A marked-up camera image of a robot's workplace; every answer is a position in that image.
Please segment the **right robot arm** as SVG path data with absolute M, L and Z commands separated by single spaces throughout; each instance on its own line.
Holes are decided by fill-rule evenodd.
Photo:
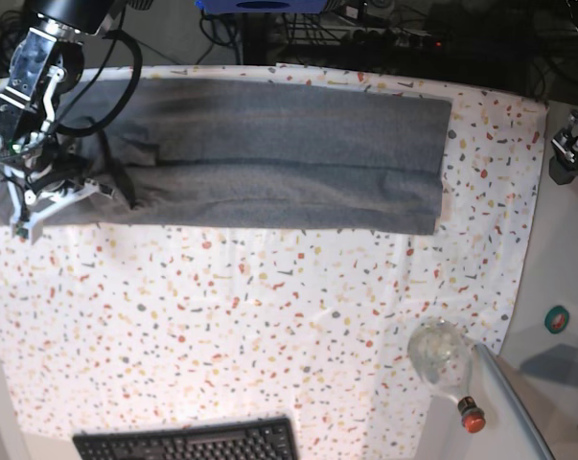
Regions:
M 104 130 L 125 109 L 143 68 L 139 43 L 123 29 L 126 11 L 150 6 L 149 1 L 32 2 L 39 21 L 15 48 L 0 92 L 0 175 L 12 201 L 14 236 L 35 243 L 49 218 L 93 195 L 121 193 L 129 205 L 135 203 L 132 183 L 112 158 Z M 63 121 L 75 103 L 59 105 L 84 70 L 80 35 L 124 43 L 133 65 L 115 106 L 87 127 L 71 127 Z

